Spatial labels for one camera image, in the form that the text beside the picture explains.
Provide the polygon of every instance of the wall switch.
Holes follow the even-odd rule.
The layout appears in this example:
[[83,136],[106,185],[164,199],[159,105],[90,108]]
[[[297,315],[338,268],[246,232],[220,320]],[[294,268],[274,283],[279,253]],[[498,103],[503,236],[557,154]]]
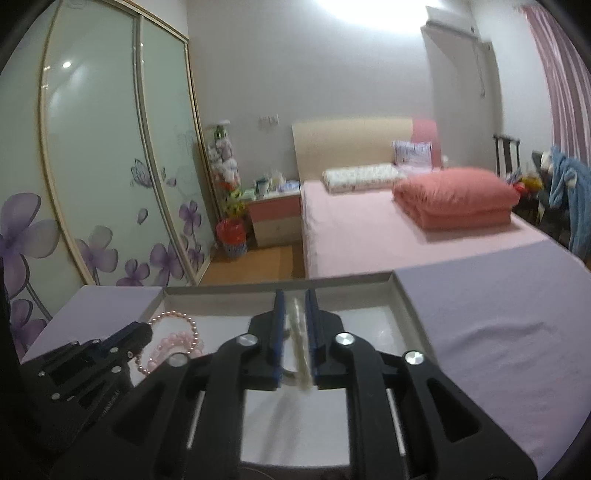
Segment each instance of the wall switch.
[[275,114],[273,116],[260,116],[259,125],[261,128],[265,126],[275,127],[276,125],[279,125],[279,115]]

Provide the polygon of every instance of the pink drawer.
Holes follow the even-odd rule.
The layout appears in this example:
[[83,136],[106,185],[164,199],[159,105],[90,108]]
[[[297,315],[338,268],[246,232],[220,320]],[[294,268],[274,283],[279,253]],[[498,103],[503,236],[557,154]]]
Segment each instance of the pink drawer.
[[301,213],[300,196],[292,195],[277,199],[252,202],[248,206],[253,223],[265,220],[278,220],[299,217]]

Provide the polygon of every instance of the chair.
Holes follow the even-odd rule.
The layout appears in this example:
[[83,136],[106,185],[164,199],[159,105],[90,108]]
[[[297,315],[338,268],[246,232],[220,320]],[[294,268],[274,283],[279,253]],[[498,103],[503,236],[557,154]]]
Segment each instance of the chair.
[[544,207],[544,213],[540,220],[538,228],[546,235],[559,242],[563,232],[570,232],[570,213],[569,200],[564,195],[562,205],[559,207],[550,207],[550,190],[552,188],[552,175],[541,169],[542,154],[534,151],[531,154],[535,168],[544,183],[544,188],[538,192],[538,200]]
[[505,174],[513,173],[513,159],[511,158],[511,144],[515,144],[517,151],[517,168],[521,168],[519,163],[519,145],[521,140],[519,138],[507,137],[506,135],[493,135],[492,138],[495,140],[496,150],[496,174],[501,176],[501,160],[499,158],[499,142],[503,143],[503,156],[505,157]]
[[[501,159],[499,158],[499,142],[503,145],[503,157],[505,158],[505,175],[511,175],[513,173],[513,159],[511,157],[511,144],[515,144],[515,150],[517,152],[517,170],[521,168],[521,162],[519,158],[519,146],[521,140],[518,138],[508,137],[506,135],[493,135],[492,138],[495,140],[496,149],[496,174],[501,176]],[[513,212],[523,220],[536,224],[538,219],[538,199],[534,196],[525,196],[520,198],[519,203],[513,208]]]

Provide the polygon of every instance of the ceiling light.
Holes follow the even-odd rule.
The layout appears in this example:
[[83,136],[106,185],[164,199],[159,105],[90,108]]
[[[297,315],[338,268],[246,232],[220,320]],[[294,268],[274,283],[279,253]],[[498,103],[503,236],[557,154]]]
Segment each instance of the ceiling light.
[[418,34],[427,21],[425,4],[417,0],[316,0],[335,17],[354,25],[399,34]]

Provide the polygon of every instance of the metal screw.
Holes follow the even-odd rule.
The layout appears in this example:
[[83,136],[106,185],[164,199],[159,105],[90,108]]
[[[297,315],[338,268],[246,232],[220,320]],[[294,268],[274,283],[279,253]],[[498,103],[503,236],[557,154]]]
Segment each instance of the metal screw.
[[189,357],[184,353],[178,352],[173,353],[166,359],[166,361],[171,367],[182,367],[183,365],[187,364]]
[[355,337],[353,335],[351,335],[350,333],[343,332],[343,333],[337,334],[337,336],[335,337],[335,340],[337,343],[347,346],[347,345],[351,345],[351,343],[353,343],[355,341]]
[[258,343],[258,338],[256,338],[254,335],[251,335],[250,333],[246,333],[238,337],[238,343],[240,343],[242,346],[252,346]]
[[425,361],[425,356],[421,352],[416,352],[413,350],[412,352],[407,352],[407,354],[404,355],[404,360],[409,365],[420,365]]

